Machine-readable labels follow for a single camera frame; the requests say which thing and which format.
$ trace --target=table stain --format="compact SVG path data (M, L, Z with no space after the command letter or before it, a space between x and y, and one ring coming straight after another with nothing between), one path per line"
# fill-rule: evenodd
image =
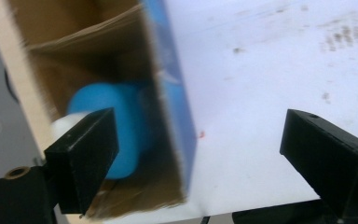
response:
M279 8L276 10L276 13L283 13L286 10L286 8Z
M225 77L225 78L224 78L225 81L230 81L230 80L232 80L232 79L234 79L234 77Z
M304 5L304 6L302 6L301 7L301 11L308 11L309 9L308 9L308 6L307 5Z
M350 13L318 27L326 32L324 41L321 42L323 52L337 51L358 45L358 19L355 13Z
M328 105L331 104L331 102L330 102L330 93L325 92L325 93L322 95L322 99L324 99L324 101L325 101Z
M233 51L235 54L239 54L239 53L246 52L246 49L234 48L232 51Z

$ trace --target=screw hole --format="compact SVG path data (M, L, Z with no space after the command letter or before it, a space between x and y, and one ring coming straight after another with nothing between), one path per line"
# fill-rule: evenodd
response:
M9 171L5 175L5 179L17 179L26 175L31 169L27 166L17 167Z

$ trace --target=cardboard flap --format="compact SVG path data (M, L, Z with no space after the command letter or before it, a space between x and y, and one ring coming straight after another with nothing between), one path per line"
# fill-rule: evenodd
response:
M26 45L61 38L102 21L91 0L7 0Z
M27 49L42 53L103 54L140 48L144 45L141 8L138 5L108 21Z
M138 0L94 0L97 2L101 17L104 21L118 16L122 12L130 10L136 6Z

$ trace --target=blue ball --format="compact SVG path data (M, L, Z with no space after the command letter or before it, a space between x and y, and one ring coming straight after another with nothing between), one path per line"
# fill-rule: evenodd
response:
M119 179L131 175L149 137L145 114L138 101L143 84L95 83L80 89L71 99L67 114L93 112L108 107L115 109L118 154L106 178Z

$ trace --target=wooden edge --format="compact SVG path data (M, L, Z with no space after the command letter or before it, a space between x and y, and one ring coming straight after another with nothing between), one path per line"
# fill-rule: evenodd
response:
M43 158L43 150L53 143L51 120L43 103L43 96L35 83L21 35L14 23L14 13L10 11L5 0L0 0L0 55L21 101L21 108L31 128L40 156ZM85 218L79 219L79 215L69 215L66 219L71 224L102 224L102 222L90 222Z

